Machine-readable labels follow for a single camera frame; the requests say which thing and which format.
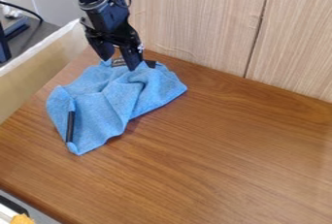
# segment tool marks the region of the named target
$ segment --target metal stand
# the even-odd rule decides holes
[[[11,59],[12,54],[8,47],[7,38],[0,21],[0,63],[5,63]]]

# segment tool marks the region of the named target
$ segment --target wooden table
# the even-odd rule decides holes
[[[0,186],[63,223],[332,223],[332,106],[148,51],[189,90],[79,157],[45,111],[89,49],[0,128]]]

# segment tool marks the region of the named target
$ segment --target blue towel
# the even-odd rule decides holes
[[[130,119],[162,107],[186,92],[186,86],[164,65],[142,62],[135,71],[112,67],[110,60],[87,68],[71,84],[57,86],[47,111],[61,138],[67,134],[68,112],[75,113],[69,150],[83,155],[121,135]]]

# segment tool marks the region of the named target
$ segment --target wood grain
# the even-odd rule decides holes
[[[147,52],[189,90],[83,157],[45,111],[90,49],[0,127],[0,187],[63,223],[330,224],[332,106]]]
[[[332,0],[268,0],[248,78],[332,101]]]
[[[264,0],[133,0],[150,50],[242,76]]]

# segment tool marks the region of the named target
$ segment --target wooden cabinet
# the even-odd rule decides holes
[[[133,0],[148,49],[242,76],[264,0]]]
[[[332,101],[332,0],[267,0],[247,78]]]

